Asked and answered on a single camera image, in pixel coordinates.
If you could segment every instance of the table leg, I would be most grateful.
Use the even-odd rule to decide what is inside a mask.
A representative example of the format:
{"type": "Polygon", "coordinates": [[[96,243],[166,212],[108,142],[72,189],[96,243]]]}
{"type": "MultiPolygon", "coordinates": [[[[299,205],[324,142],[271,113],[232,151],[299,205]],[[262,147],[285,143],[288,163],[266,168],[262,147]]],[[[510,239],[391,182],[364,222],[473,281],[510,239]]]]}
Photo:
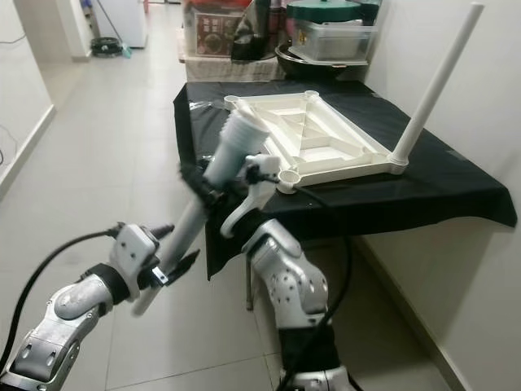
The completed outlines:
{"type": "Polygon", "coordinates": [[[246,256],[246,310],[253,311],[252,259],[246,256]]]}

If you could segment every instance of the mop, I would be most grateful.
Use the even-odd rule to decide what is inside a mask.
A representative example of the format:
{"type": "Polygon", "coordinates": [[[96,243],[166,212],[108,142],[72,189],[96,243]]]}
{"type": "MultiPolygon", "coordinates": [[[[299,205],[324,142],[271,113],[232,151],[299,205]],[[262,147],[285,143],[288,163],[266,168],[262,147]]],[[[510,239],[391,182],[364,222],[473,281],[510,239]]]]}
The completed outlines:
{"type": "Polygon", "coordinates": [[[101,8],[101,11],[103,12],[103,14],[105,15],[105,17],[107,18],[108,20],[108,23],[110,23],[110,25],[112,26],[112,29],[114,30],[114,33],[116,33],[116,36],[118,37],[118,39],[120,40],[120,44],[121,44],[121,53],[123,54],[123,56],[127,59],[129,59],[131,56],[132,56],[132,50],[129,48],[129,46],[123,42],[123,40],[121,39],[120,37],[120,34],[117,32],[116,30],[116,27],[114,27],[114,24],[112,23],[111,21],[111,18],[108,17],[108,14],[107,12],[105,11],[105,8],[103,7],[103,4],[101,3],[100,0],[96,0],[96,2],[98,2],[98,5],[99,7],[101,8]]]}

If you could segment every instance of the black tablecloth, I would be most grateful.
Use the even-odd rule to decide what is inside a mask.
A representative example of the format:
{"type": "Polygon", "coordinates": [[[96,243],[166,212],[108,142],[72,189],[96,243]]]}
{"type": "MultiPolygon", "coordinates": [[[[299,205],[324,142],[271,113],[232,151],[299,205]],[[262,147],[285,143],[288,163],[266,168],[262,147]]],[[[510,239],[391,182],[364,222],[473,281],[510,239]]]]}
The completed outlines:
{"type": "MultiPolygon", "coordinates": [[[[196,163],[214,153],[228,116],[222,99],[237,96],[318,91],[321,97],[387,149],[396,146],[409,118],[360,82],[271,81],[265,83],[188,83],[174,101],[181,163],[196,163]]],[[[402,175],[376,174],[313,186],[335,207],[350,235],[398,231],[452,217],[475,216],[515,226],[517,215],[508,189],[447,144],[424,131],[402,175]]],[[[298,239],[335,235],[331,219],[304,195],[275,194],[265,212],[298,239]]],[[[208,221],[208,276],[239,253],[208,221]]]]}

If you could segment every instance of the white tray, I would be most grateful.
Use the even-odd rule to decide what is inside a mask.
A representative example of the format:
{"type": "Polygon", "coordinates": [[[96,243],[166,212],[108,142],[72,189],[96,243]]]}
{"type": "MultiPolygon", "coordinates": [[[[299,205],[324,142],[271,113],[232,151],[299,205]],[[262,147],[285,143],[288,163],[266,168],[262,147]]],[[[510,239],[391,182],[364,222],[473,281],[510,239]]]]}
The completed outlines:
{"type": "Polygon", "coordinates": [[[241,108],[261,119],[271,134],[268,153],[280,157],[281,171],[300,175],[302,186],[391,172],[391,152],[324,102],[316,91],[302,94],[225,97],[229,110],[241,108]]]}
{"type": "Polygon", "coordinates": [[[228,95],[226,108],[248,111],[269,128],[271,135],[265,146],[270,154],[281,159],[281,191],[290,192],[291,184],[297,183],[305,186],[370,174],[401,174],[483,9],[483,4],[471,4],[392,152],[324,102],[316,91],[243,98],[228,95]]]}

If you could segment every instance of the white pipe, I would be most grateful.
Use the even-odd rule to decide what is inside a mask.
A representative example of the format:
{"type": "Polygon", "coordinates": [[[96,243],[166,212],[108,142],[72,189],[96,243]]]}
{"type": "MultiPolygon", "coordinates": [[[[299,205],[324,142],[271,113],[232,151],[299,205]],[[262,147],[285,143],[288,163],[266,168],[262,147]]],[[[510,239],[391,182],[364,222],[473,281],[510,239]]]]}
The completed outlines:
{"type": "MultiPolygon", "coordinates": [[[[249,112],[234,110],[222,128],[219,146],[204,172],[204,177],[214,187],[223,187],[243,167],[244,158],[258,152],[267,137],[268,132],[262,122],[249,112]]],[[[194,195],[165,248],[160,263],[161,271],[168,274],[173,270],[203,229],[205,222],[203,203],[194,195]]],[[[159,291],[160,288],[144,291],[134,305],[134,315],[143,315],[159,291]]]]}
{"type": "Polygon", "coordinates": [[[434,105],[440,97],[441,91],[444,89],[445,84],[447,84],[447,80],[454,70],[454,66],[463,52],[463,49],[465,48],[465,45],[469,40],[469,37],[471,36],[483,9],[483,4],[478,2],[473,2],[471,4],[471,9],[466,16],[466,20],[463,23],[458,35],[456,36],[454,43],[450,47],[449,51],[441,62],[440,67],[436,71],[436,74],[432,78],[431,84],[427,87],[425,95],[422,97],[422,100],[411,117],[404,133],[401,135],[400,141],[398,141],[396,148],[389,156],[389,160],[391,162],[398,165],[408,164],[409,154],[418,141],[418,137],[422,133],[423,126],[425,126],[425,123],[427,122],[428,117],[431,115],[434,105]]]}

